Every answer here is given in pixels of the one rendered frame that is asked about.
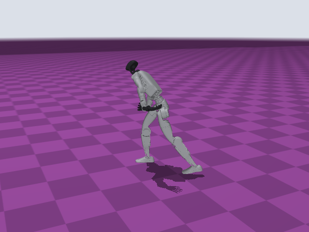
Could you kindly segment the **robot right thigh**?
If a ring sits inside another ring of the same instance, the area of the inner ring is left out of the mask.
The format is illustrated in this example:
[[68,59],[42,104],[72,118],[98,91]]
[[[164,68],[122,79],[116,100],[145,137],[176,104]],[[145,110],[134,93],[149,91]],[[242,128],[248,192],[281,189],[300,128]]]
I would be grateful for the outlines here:
[[[156,107],[156,104],[153,107]],[[157,112],[157,110],[149,111],[145,116],[142,124],[142,134],[144,136],[149,136],[151,134],[151,129],[148,126],[156,119]]]

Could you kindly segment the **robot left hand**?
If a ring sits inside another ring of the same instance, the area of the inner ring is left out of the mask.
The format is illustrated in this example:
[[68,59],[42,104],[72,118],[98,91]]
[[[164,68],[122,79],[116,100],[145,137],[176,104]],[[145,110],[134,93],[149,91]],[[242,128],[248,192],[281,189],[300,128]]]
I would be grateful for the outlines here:
[[146,107],[143,107],[142,109],[149,112],[149,111],[154,111],[154,110],[157,110],[157,109],[160,109],[162,107],[162,104],[161,105],[158,105],[156,107],[150,107],[150,106],[146,106]]

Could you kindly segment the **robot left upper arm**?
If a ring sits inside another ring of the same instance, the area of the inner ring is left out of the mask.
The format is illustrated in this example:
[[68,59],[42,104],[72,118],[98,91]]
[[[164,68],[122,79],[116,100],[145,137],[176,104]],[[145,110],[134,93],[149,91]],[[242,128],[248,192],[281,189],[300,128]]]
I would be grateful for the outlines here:
[[145,93],[145,87],[143,87],[141,79],[140,79],[141,75],[138,72],[135,72],[131,78],[134,81],[135,85],[139,88],[140,93]]

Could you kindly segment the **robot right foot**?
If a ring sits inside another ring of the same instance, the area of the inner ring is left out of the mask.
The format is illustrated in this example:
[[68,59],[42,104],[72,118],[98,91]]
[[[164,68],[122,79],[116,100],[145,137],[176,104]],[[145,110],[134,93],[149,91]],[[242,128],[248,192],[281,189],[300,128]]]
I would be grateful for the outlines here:
[[146,162],[154,162],[154,158],[150,156],[150,158],[148,157],[146,159],[146,157],[140,158],[140,159],[136,159],[137,163],[146,163]]

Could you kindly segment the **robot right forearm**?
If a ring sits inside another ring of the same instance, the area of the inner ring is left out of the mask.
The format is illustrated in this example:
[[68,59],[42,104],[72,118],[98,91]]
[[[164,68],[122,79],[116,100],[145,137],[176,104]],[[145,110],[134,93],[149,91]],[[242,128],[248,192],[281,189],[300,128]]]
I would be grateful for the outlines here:
[[151,106],[152,106],[152,104],[153,104],[153,101],[152,101],[152,100],[148,100],[148,99],[147,99],[147,105],[151,107]]

